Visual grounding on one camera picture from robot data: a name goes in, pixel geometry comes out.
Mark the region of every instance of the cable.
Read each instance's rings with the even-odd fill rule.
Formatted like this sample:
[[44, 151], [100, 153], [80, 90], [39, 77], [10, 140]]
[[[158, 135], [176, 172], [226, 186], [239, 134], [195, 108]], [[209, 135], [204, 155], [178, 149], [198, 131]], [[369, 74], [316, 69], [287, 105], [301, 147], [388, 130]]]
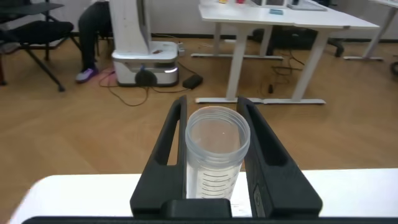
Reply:
[[115, 74], [115, 71], [113, 70], [112, 72], [109, 72], [107, 75], [105, 75], [102, 79], [100, 79], [99, 81], [98, 81], [98, 85], [99, 85], [99, 87], [106, 87], [106, 88], [115, 88], [115, 87], [119, 87], [119, 86], [117, 86], [117, 85], [115, 85], [115, 86], [109, 86], [109, 85], [102, 85], [102, 81], [105, 79], [105, 78], [108, 78], [108, 77], [110, 77], [111, 75], [113, 75], [113, 74]]
[[138, 104], [136, 104], [136, 105], [131, 105], [131, 104], [125, 102], [124, 99], [122, 99], [119, 95], [117, 95], [115, 92], [113, 92], [111, 88], [108, 88], [108, 90], [109, 90], [110, 93], [112, 93], [112, 95], [116, 96], [116, 97], [120, 100], [120, 102], [122, 102], [122, 103], [125, 104], [126, 106], [134, 107], [134, 106], [143, 105], [143, 104], [148, 100], [148, 97], [149, 97], [149, 88], [148, 88], [148, 87], [146, 87], [146, 88], [144, 88], [144, 87], [139, 87], [139, 88], [144, 89], [146, 95], [145, 95], [144, 101], [142, 101], [141, 103], [138, 103]]
[[290, 59], [293, 59], [293, 60], [295, 60], [296, 62], [298, 62], [298, 63], [300, 63], [300, 64], [302, 64], [302, 65], [305, 65], [303, 62], [301, 62], [299, 59], [297, 59], [297, 58], [295, 58], [295, 57], [293, 56], [292, 49], [289, 49], [289, 54], [290, 54]]
[[178, 62], [178, 64], [179, 64], [181, 67], [183, 67], [185, 70], [187, 70], [187, 71], [189, 71], [189, 72], [192, 72], [193, 74], [196, 74], [196, 75], [197, 75], [197, 72], [195, 72], [195, 71], [193, 71], [193, 70], [190, 70], [190, 69], [187, 68], [185, 65], [183, 65], [181, 62]]
[[[285, 55], [285, 56], [290, 56], [289, 57], [289, 59], [287, 59], [287, 67], [286, 66], [281, 66], [282, 64], [283, 64], [283, 62], [281, 62], [281, 64], [280, 64], [280, 66], [271, 66], [271, 69], [272, 69], [272, 71], [274, 72], [274, 74], [276, 75], [276, 79], [275, 79], [275, 82], [274, 83], [272, 83], [272, 84], [270, 84], [269, 86], [268, 86], [268, 93], [273, 93], [274, 92], [274, 87], [277, 85], [277, 84], [286, 84], [286, 83], [290, 83], [290, 80], [288, 79], [288, 77], [289, 76], [291, 76], [291, 75], [293, 75], [293, 71], [302, 71], [302, 69], [301, 68], [294, 68], [293, 66], [292, 66], [292, 60], [295, 60], [296, 62], [298, 62], [298, 63], [300, 63], [301, 65], [305, 65], [303, 62], [301, 62], [299, 59], [297, 59], [296, 57], [294, 57], [294, 55], [293, 55], [293, 52], [292, 52], [292, 49], [289, 49], [289, 54], [283, 54], [283, 53], [281, 53], [282, 55]], [[283, 73], [283, 72], [281, 72], [281, 70], [288, 70], [288, 72], [287, 73]], [[278, 82], [278, 78], [279, 77], [282, 77], [285, 81], [284, 82]], [[263, 87], [264, 85], [263, 85], [263, 81], [261, 82], [261, 84], [260, 84], [260, 94], [262, 94], [262, 95], [264, 95], [263, 94], [263, 89], [264, 89], [264, 87]]]
[[153, 89], [157, 93], [181, 93], [182, 91], [189, 90], [189, 88], [185, 88], [183, 90], [176, 90], [176, 91], [159, 91], [159, 90], [156, 90], [153, 86], [151, 86], [150, 88]]
[[[122, 99], [118, 94], [116, 94], [114, 91], [112, 91], [112, 88], [119, 87], [119, 86], [117, 86], [117, 85], [111, 86], [111, 79], [110, 79], [110, 77], [111, 77], [111, 75], [113, 75], [113, 74], [115, 74], [115, 71], [114, 71], [114, 70], [113, 70], [112, 72], [109, 72], [109, 73], [108, 73], [105, 77], [103, 77], [102, 79], [100, 79], [99, 82], [98, 82], [98, 85], [99, 85], [100, 87], [105, 87], [105, 88], [107, 88], [108, 91], [109, 91], [112, 95], [114, 95], [116, 98], [118, 98], [118, 99], [120, 100], [120, 102], [122, 102], [122, 103], [125, 104], [126, 106], [131, 106], [131, 107], [133, 107], [133, 106], [140, 106], [140, 105], [143, 105], [143, 104], [148, 100], [148, 97], [149, 97], [149, 88], [148, 88], [148, 87], [146, 87], [146, 88], [145, 88], [145, 87], [140, 87], [140, 88], [144, 89], [144, 90], [145, 90], [145, 93], [146, 93], [144, 101], [142, 101], [141, 103], [138, 103], [138, 104], [136, 104], [136, 105], [132, 105], [132, 104], [129, 104], [129, 103], [125, 102], [124, 99]], [[103, 81], [105, 78], [108, 78], [108, 85], [102, 85], [102, 81]]]
[[[181, 67], [183, 67], [184, 69], [188, 70], [189, 72], [192, 72], [192, 73], [194, 73], [194, 74], [197, 74], [197, 73], [194, 72], [193, 70], [190, 70], [189, 68], [187, 68], [187, 67], [186, 67], [185, 65], [183, 65], [181, 62], [178, 62], [178, 64], [179, 64]], [[118, 98], [118, 99], [120, 100], [120, 102], [122, 102], [122, 103], [125, 104], [126, 106], [131, 106], [131, 107], [133, 107], [133, 106], [140, 106], [140, 105], [143, 105], [143, 104], [148, 100], [148, 97], [149, 97], [149, 88], [153, 89], [153, 90], [154, 90], [155, 92], [157, 92], [157, 93], [180, 93], [180, 92], [189, 90], [189, 88], [185, 88], [185, 89], [183, 89], [183, 90], [175, 90], [175, 91], [159, 91], [159, 90], [156, 90], [156, 89], [155, 89], [154, 87], [152, 87], [152, 86], [151, 86], [151, 87], [139, 87], [139, 88], [142, 88], [142, 89], [145, 90], [145, 93], [146, 93], [145, 99], [144, 99], [144, 101], [142, 101], [141, 103], [138, 103], [138, 104], [136, 104], [136, 105], [131, 105], [131, 104], [125, 102], [124, 99], [122, 99], [122, 98], [121, 98], [118, 94], [116, 94], [114, 91], [112, 91], [112, 88], [119, 87], [119, 86], [117, 86], [117, 85], [111, 86], [111, 79], [110, 79], [110, 77], [111, 77], [111, 75], [114, 75], [115, 73], [116, 73], [116, 72], [115, 72], [114, 70], [113, 70], [112, 72], [109, 72], [106, 76], [104, 76], [103, 78], [101, 78], [101, 79], [99, 80], [98, 85], [99, 85], [100, 87], [105, 87], [105, 88], [107, 88], [108, 91], [109, 91], [112, 95], [114, 95], [116, 98]], [[105, 78], [108, 78], [108, 84], [107, 84], [107, 85], [103, 85], [103, 84], [102, 84], [102, 82], [103, 82], [103, 80], [104, 80]]]

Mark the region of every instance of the desk leg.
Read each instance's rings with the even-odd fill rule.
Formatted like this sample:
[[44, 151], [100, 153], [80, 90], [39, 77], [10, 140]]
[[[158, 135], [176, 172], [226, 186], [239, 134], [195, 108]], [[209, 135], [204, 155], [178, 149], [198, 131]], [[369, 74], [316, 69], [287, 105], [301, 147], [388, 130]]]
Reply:
[[234, 57], [232, 58], [231, 71], [229, 72], [228, 89], [226, 91], [227, 100], [235, 99], [238, 90], [239, 78], [241, 75], [244, 50], [246, 49], [246, 41], [248, 39], [248, 29], [245, 27], [238, 28], [236, 36], [236, 45]]
[[265, 99], [264, 104], [325, 104], [326, 102], [321, 99], [305, 99], [303, 95], [307, 89], [308, 84], [312, 78], [313, 72], [315, 71], [318, 61], [320, 60], [323, 50], [325, 49], [326, 43], [328, 42], [330, 31], [319, 30], [315, 43], [313, 44], [311, 54], [305, 63], [305, 67], [301, 74], [300, 80], [297, 83], [296, 89], [294, 90], [291, 99]]
[[213, 50], [215, 56], [217, 56], [220, 52], [220, 36], [221, 36], [221, 23], [216, 22], [216, 30], [214, 32], [214, 44], [213, 44]]
[[272, 26], [267, 26], [264, 28], [264, 35], [262, 36], [262, 42], [260, 47], [260, 56], [266, 56], [268, 50], [268, 44], [271, 39]]
[[345, 60], [378, 60], [383, 61], [382, 57], [372, 57], [374, 49], [376, 48], [377, 44], [380, 41], [381, 36], [386, 32], [388, 27], [390, 26], [394, 16], [397, 13], [397, 9], [394, 7], [390, 7], [387, 17], [384, 20], [381, 28], [377, 31], [377, 34], [373, 37], [371, 43], [369, 44], [368, 48], [366, 49], [364, 55], [362, 57], [355, 57], [355, 56], [347, 56], [344, 57]]
[[197, 98], [197, 103], [235, 103], [236, 92], [238, 89], [239, 78], [242, 69], [242, 62], [244, 51], [246, 49], [246, 41], [248, 39], [249, 29], [245, 26], [238, 26], [238, 34], [236, 36], [236, 45], [234, 55], [231, 64], [231, 70], [229, 72], [228, 89], [226, 92], [226, 98]]

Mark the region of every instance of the black power adapter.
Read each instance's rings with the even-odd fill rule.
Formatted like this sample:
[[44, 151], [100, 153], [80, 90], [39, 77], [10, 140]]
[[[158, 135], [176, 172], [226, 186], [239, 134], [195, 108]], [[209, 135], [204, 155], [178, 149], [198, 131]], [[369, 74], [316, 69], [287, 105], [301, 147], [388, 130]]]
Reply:
[[194, 88], [198, 87], [203, 82], [203, 77], [198, 74], [194, 74], [191, 77], [187, 78], [183, 83], [182, 86], [187, 89], [193, 90]]

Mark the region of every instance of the white table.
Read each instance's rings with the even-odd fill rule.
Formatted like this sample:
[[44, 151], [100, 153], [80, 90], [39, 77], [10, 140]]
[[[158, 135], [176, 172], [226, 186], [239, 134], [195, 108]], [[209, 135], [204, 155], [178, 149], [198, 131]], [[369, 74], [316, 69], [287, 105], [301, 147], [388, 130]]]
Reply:
[[[314, 29], [318, 31], [317, 38], [312, 47], [311, 54], [303, 69], [300, 80], [291, 99], [259, 99], [250, 98], [254, 103], [263, 104], [324, 104], [321, 99], [303, 99], [303, 95], [312, 78], [317, 63], [322, 56], [330, 32], [341, 29], [377, 29], [378, 26], [354, 16], [327, 8], [326, 12], [320, 11], [295, 11], [283, 9], [284, 15], [269, 14], [268, 8], [252, 7], [248, 4], [219, 4], [216, 0], [209, 0], [206, 4], [199, 5], [203, 21], [223, 23], [235, 26], [238, 29], [236, 46], [233, 54], [231, 71], [229, 74], [226, 98], [197, 98], [197, 103], [235, 103], [241, 73], [246, 39], [250, 31], [266, 27], [261, 52], [267, 49], [273, 25], [295, 26]], [[216, 31], [215, 46], [218, 46], [219, 31]]]
[[383, 61], [382, 57], [373, 57], [373, 52], [374, 49], [376, 48], [377, 44], [380, 41], [381, 36], [386, 32], [388, 27], [390, 26], [392, 20], [394, 19], [394, 16], [397, 14], [398, 10], [398, 1], [390, 1], [390, 0], [370, 0], [372, 2], [376, 2], [378, 4], [382, 4], [385, 6], [389, 6], [389, 10], [387, 13], [386, 18], [384, 19], [384, 22], [382, 23], [380, 29], [376, 33], [376, 35], [373, 37], [371, 43], [369, 44], [368, 48], [366, 49], [365, 53], [363, 56], [345, 56], [345, 60], [378, 60], [378, 61]]
[[[398, 169], [306, 170], [323, 200], [321, 217], [398, 217]], [[35, 216], [131, 217], [129, 200], [140, 174], [55, 175], [38, 181], [9, 224]], [[250, 217], [246, 173], [231, 199], [234, 217]]]

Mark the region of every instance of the plastic cup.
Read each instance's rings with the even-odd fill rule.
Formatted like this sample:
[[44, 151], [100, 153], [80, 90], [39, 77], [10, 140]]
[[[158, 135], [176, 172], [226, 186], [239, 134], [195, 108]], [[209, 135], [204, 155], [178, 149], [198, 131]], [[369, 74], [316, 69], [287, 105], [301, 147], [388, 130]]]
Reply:
[[209, 106], [191, 115], [185, 140], [187, 197], [230, 199], [250, 145], [248, 122], [234, 110]]

